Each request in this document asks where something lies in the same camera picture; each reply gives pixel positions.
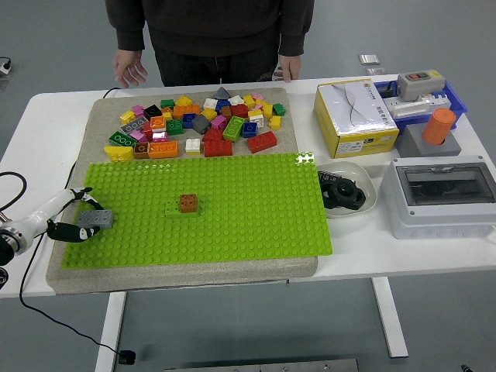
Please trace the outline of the person's left hand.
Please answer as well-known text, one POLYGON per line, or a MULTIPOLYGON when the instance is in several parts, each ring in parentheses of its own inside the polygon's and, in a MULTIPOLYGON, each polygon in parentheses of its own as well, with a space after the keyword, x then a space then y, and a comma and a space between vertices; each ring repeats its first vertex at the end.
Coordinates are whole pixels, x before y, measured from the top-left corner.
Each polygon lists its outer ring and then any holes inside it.
POLYGON ((290 83, 293 80, 298 80, 301 70, 301 57, 300 56, 278 56, 278 66, 274 71, 274 80, 290 83))

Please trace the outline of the person's right hand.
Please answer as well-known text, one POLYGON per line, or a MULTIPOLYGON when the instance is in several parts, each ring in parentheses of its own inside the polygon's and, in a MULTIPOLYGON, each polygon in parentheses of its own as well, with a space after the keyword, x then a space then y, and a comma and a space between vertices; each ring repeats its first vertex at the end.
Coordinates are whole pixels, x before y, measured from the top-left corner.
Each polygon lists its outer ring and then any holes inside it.
POLYGON ((141 51, 117 50, 113 59, 115 81, 123 88, 146 82, 147 71, 141 62, 141 51))

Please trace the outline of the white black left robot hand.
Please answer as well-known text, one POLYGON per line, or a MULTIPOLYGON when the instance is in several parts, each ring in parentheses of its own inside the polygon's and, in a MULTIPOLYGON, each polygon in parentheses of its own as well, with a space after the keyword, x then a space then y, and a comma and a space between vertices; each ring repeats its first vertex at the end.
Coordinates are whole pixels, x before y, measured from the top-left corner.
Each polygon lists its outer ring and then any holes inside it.
POLYGON ((96 210, 103 210, 103 207, 89 195, 91 190, 92 188, 66 188, 41 205, 35 212, 28 214, 17 228, 22 238, 26 240, 26 247, 31 246, 34 238, 42 233, 47 233, 51 239, 68 243, 81 243, 93 237, 100 230, 97 226, 85 228, 64 222, 53 222, 53 219, 72 201, 82 200, 96 210))

